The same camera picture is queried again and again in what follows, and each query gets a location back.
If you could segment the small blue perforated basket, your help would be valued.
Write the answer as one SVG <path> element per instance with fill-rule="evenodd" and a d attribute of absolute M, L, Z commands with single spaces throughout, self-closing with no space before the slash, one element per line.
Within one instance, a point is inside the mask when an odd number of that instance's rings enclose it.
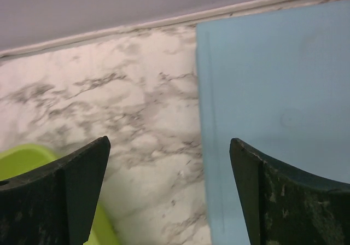
<path fill-rule="evenodd" d="M 233 138 L 349 182 L 349 1 L 203 22 L 196 36 L 212 243 L 248 244 Z"/>

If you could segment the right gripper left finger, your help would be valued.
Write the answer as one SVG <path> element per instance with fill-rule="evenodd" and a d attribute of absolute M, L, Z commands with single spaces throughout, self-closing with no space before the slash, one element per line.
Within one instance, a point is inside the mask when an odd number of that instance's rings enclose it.
<path fill-rule="evenodd" d="M 107 136 L 1 181 L 1 244 L 83 244 L 89 239 L 110 153 Z"/>

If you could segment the green plastic tray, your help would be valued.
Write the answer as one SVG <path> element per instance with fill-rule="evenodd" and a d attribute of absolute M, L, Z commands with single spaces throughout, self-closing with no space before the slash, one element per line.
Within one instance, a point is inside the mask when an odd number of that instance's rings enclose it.
<path fill-rule="evenodd" d="M 1 180 L 26 173 L 61 157 L 61 154 L 42 145 L 18 145 L 1 152 Z M 119 243 L 102 203 L 98 202 L 90 236 L 85 244 L 118 245 Z"/>

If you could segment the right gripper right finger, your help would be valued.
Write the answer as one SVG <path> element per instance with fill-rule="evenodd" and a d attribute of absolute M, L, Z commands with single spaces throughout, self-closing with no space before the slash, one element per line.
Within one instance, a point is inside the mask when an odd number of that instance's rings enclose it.
<path fill-rule="evenodd" d="M 349 184 L 308 173 L 239 138 L 230 160 L 251 244 L 349 244 Z"/>

